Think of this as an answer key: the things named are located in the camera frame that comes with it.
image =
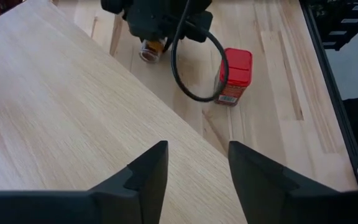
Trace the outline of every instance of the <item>red lid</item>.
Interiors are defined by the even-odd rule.
[[[252,78],[252,54],[247,50],[228,48],[224,50],[229,61],[229,81],[227,84],[247,87]],[[224,69],[221,63],[220,80],[223,82]]]

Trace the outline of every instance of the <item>red container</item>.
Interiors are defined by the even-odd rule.
[[[215,103],[236,106],[242,93],[251,84],[252,78],[252,54],[247,50],[226,49],[229,62],[229,81]],[[215,88],[223,82],[223,62],[215,79]]]

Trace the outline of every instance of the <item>wood grain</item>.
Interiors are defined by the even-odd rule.
[[[253,82],[236,107],[187,98],[172,77],[169,52],[156,65],[141,61],[126,23],[115,58],[224,155],[234,139],[330,187],[357,189],[299,2],[215,0],[208,10],[223,46],[254,56]],[[210,95],[220,65],[215,47],[184,40],[178,52],[184,82]]]
[[[161,223],[245,223],[227,159],[52,3],[0,17],[0,189],[86,190],[163,139]]]

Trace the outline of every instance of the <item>wooden board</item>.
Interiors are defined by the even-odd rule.
[[[349,156],[299,2],[214,0],[211,32],[224,47],[254,55],[251,86],[234,108],[202,104],[177,87],[170,54],[149,65],[126,23],[114,56],[218,151],[232,139],[338,190],[357,189]],[[212,93],[220,56],[211,42],[179,44],[182,79],[202,96]]]
[[[163,139],[161,223],[244,223],[227,159],[53,4],[0,17],[0,189],[86,190]]]

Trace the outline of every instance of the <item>black cable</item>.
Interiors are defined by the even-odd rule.
[[[178,84],[179,88],[188,97],[190,97],[191,99],[193,99],[195,101],[199,101],[199,102],[210,102],[210,101],[213,101],[216,98],[218,98],[219,95],[222,93],[222,91],[225,89],[225,87],[227,85],[227,81],[229,80],[229,62],[227,61],[227,57],[226,57],[226,54],[224,53],[224,49],[223,49],[221,43],[219,43],[219,41],[215,38],[215,36],[212,33],[210,33],[206,29],[196,27],[194,24],[186,21],[186,19],[188,17],[189,10],[190,10],[190,4],[191,4],[191,0],[187,0],[185,10],[183,11],[183,14],[182,14],[182,16],[180,18],[180,21],[179,21],[179,25],[177,27],[177,32],[176,32],[176,34],[175,34],[175,36],[173,38],[172,51],[171,51],[172,73],[173,73],[173,77],[175,78],[175,81]],[[207,98],[202,98],[202,97],[199,97],[199,96],[196,96],[196,95],[192,94],[192,92],[189,89],[187,89],[185,84],[183,84],[183,82],[180,79],[179,73],[178,73],[178,68],[177,68],[177,48],[178,48],[178,43],[179,43],[181,33],[182,33],[183,28],[185,27],[185,25],[190,26],[192,29],[198,30],[203,35],[205,35],[209,40],[211,40],[212,43],[216,46],[216,48],[219,50],[219,53],[222,56],[223,69],[224,69],[223,82],[219,84],[219,86],[217,87],[216,92],[214,92],[214,94],[212,96],[207,97]]]

